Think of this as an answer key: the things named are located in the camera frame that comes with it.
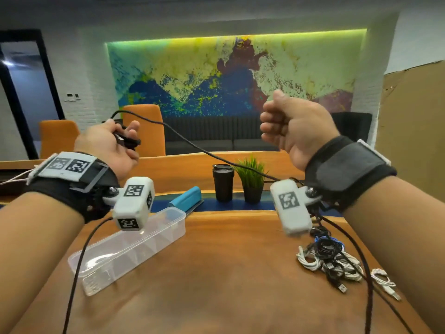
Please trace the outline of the person's right hand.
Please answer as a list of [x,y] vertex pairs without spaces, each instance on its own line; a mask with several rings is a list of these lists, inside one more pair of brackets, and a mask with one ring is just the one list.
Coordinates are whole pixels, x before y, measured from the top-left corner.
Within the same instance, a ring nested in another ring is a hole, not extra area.
[[260,114],[262,140],[289,154],[292,164],[305,171],[314,154],[340,135],[331,114],[320,104],[294,99],[294,109],[273,109],[272,99]]

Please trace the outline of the brown cardboard sheet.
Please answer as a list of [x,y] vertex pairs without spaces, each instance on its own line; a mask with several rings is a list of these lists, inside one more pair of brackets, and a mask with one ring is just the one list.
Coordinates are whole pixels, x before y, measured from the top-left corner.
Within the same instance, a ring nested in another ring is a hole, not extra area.
[[445,60],[384,76],[375,148],[445,202]]

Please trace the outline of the black travel cup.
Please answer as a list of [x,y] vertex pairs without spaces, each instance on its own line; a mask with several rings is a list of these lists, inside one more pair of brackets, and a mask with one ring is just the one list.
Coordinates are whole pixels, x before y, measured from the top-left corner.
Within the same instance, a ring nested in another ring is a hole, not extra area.
[[212,169],[215,196],[219,202],[231,202],[235,170],[227,164],[214,164]]

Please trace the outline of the orange chair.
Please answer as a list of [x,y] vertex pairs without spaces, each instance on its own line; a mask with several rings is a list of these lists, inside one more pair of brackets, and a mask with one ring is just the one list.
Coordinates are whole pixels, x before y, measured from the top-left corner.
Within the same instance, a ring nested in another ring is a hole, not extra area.
[[[121,109],[134,112],[153,121],[163,122],[158,105],[128,105]],[[136,148],[140,157],[159,157],[166,155],[164,126],[162,124],[150,123],[128,113],[123,113],[121,117],[125,126],[128,126],[132,121],[138,121],[140,123],[138,137],[141,140],[141,145]]]
[[71,120],[46,120],[39,123],[41,151],[39,159],[47,159],[54,153],[72,152],[80,134],[77,124]]

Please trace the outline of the colourful abstract wall painting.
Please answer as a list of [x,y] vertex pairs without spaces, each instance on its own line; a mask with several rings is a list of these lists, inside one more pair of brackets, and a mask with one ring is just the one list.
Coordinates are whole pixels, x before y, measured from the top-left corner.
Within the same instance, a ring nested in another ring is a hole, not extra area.
[[276,89],[350,111],[365,29],[108,42],[118,106],[165,117],[248,115]]

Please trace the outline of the person's left forearm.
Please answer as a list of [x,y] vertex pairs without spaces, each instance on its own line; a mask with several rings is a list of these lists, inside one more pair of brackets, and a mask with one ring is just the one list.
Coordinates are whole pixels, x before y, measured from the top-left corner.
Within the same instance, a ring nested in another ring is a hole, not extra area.
[[0,209],[0,334],[9,334],[85,224],[54,198],[27,192]]

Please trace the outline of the dark grey sofa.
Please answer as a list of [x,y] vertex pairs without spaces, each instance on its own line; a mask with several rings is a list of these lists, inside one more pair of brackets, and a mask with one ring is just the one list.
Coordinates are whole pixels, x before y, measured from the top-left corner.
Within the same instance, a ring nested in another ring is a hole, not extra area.
[[167,117],[164,122],[206,151],[279,151],[278,147],[261,139],[258,114]]

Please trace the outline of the person's right forearm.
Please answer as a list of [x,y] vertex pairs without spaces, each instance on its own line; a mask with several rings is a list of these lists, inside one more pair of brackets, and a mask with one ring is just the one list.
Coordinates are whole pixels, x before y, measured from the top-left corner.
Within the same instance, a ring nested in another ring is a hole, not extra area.
[[445,202],[387,177],[343,216],[435,334],[445,334]]

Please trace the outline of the black door frame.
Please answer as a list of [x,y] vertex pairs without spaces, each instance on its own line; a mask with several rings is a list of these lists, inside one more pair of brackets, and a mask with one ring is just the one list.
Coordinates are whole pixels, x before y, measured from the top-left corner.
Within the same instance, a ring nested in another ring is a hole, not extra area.
[[40,122],[65,119],[42,30],[0,30],[0,83],[26,154],[37,159]]

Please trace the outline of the blue box lid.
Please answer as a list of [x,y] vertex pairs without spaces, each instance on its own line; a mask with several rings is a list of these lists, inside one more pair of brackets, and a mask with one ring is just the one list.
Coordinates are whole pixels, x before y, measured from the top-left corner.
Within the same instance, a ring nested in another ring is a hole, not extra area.
[[203,202],[201,189],[194,186],[170,201],[168,207],[175,207],[189,215]]

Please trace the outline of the small potted green plant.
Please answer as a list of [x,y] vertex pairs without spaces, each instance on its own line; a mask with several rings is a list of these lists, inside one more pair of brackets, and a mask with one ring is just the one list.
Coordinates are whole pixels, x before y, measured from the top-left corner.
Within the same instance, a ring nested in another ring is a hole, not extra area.
[[237,166],[235,166],[234,169],[240,177],[245,202],[258,204],[264,188],[264,176],[248,168],[267,174],[267,172],[264,171],[264,162],[258,161],[256,157],[251,155],[250,157],[238,160],[236,164]]

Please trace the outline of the person's left hand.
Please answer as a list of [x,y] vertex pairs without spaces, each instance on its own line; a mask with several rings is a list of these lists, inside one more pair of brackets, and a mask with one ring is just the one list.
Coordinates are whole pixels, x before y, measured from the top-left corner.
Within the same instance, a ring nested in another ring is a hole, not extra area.
[[[137,151],[127,149],[117,143],[114,133],[124,135],[124,129],[113,119],[93,125],[81,133],[74,146],[74,152],[82,152],[102,160],[121,181],[125,179],[139,161]],[[137,140],[138,136],[126,136]]]

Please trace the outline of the clear plastic box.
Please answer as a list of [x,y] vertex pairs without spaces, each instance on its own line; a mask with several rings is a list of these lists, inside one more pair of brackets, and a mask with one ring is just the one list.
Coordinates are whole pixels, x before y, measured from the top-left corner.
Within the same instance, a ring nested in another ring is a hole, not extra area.
[[118,231],[86,248],[78,281],[93,296],[184,236],[186,213],[168,207],[148,218],[144,229]]

